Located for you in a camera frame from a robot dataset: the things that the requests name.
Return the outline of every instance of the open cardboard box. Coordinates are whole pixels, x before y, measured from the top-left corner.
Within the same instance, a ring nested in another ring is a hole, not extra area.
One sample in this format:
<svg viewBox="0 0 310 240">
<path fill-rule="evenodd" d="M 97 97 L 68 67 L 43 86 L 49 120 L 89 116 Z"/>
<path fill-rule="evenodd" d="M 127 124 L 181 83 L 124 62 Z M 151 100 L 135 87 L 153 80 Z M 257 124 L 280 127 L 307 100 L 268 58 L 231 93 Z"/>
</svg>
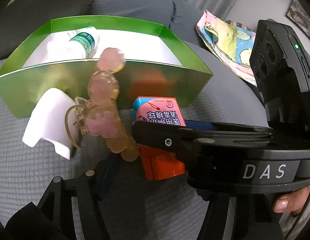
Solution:
<svg viewBox="0 0 310 240">
<path fill-rule="evenodd" d="M 68 31 L 94 26 L 100 42 L 92 59 L 48 62 L 47 43 L 67 41 Z M 115 16 L 75 16 L 51 20 L 31 34 L 0 69 L 0 95 L 16 117 L 31 114 L 49 88 L 71 98 L 88 98 L 87 84 L 107 47 L 120 49 L 126 66 L 116 73 L 119 109 L 130 109 L 138 96 L 175 97 L 188 106 L 212 72 L 199 57 L 161 24 Z"/>
</svg>

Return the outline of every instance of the picture frame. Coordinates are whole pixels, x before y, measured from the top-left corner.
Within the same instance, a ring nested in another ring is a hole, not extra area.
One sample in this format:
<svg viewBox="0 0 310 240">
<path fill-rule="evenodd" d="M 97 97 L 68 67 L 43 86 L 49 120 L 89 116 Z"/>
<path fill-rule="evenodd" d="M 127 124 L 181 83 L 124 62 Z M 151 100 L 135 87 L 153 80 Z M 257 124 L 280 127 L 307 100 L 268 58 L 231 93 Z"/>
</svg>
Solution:
<svg viewBox="0 0 310 240">
<path fill-rule="evenodd" d="M 310 18 L 298 0 L 292 0 L 286 17 L 291 20 L 310 40 Z"/>
</svg>

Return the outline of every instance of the gray fabric seat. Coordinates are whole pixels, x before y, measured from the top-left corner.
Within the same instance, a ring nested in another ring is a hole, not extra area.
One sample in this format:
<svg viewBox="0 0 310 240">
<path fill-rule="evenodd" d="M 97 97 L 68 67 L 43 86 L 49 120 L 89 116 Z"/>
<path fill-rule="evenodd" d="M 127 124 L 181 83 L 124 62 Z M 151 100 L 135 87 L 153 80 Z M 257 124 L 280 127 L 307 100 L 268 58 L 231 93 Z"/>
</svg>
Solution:
<svg viewBox="0 0 310 240">
<path fill-rule="evenodd" d="M 179 0 L 96 0 L 92 14 L 156 21 L 187 41 L 214 76 L 192 105 L 182 109 L 185 119 L 267 125 L 265 110 L 251 89 L 216 57 L 197 46 L 200 45 L 197 37 L 188 33 L 200 13 L 194 8 L 190 16 L 187 7 L 191 10 L 191 6 Z M 173 17 L 174 11 L 180 16 Z M 121 111 L 120 115 L 129 130 L 128 111 Z M 54 176 L 65 179 L 78 176 L 94 168 L 109 153 L 103 143 L 93 138 L 85 138 L 89 145 L 76 150 L 70 161 L 57 155 L 53 145 L 46 141 L 29 148 L 22 143 L 27 122 L 28 117 L 13 117 L 0 98 L 0 220 L 4 225 L 27 203 L 37 204 Z M 112 240 L 177 240 L 196 239 L 207 203 L 187 185 L 186 175 L 149 182 L 137 160 L 120 163 L 100 208 Z M 74 211 L 78 239 L 83 239 L 76 201 Z M 230 233 L 231 230 L 225 232 L 225 239 Z"/>
</svg>

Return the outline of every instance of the green box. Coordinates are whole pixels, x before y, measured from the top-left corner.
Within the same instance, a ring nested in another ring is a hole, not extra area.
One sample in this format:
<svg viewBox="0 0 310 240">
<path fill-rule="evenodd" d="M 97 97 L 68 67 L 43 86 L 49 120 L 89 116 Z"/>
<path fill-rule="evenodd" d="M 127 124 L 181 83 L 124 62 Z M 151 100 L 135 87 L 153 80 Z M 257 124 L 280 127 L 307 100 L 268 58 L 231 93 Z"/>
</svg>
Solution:
<svg viewBox="0 0 310 240">
<path fill-rule="evenodd" d="M 51 33 L 87 26 L 158 36 L 183 66 L 127 60 L 116 73 L 119 109 L 130 109 L 136 97 L 175 97 L 180 107 L 188 106 L 206 85 L 212 72 L 201 59 L 168 28 L 161 24 L 115 16 L 75 16 L 51 20 L 23 41 L 0 69 L 0 95 L 14 116 L 31 115 L 41 96 L 50 88 L 71 98 L 88 98 L 87 84 L 97 70 L 97 59 L 61 61 L 22 68 L 39 44 Z"/>
</svg>

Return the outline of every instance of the pink gummy bear figure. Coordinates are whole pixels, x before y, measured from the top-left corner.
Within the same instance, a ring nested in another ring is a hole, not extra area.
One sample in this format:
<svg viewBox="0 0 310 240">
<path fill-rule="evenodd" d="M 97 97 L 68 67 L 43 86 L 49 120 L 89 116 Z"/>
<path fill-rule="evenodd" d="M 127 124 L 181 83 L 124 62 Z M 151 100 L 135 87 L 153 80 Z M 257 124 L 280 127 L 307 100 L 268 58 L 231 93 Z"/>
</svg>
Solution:
<svg viewBox="0 0 310 240">
<path fill-rule="evenodd" d="M 119 86 L 112 73 L 98 71 L 91 77 L 88 95 L 93 104 L 105 105 L 118 96 Z"/>
<path fill-rule="evenodd" d="M 110 111 L 95 114 L 95 119 L 86 118 L 85 124 L 92 136 L 102 135 L 104 138 L 116 138 L 119 130 L 116 127 L 115 116 Z"/>
</svg>

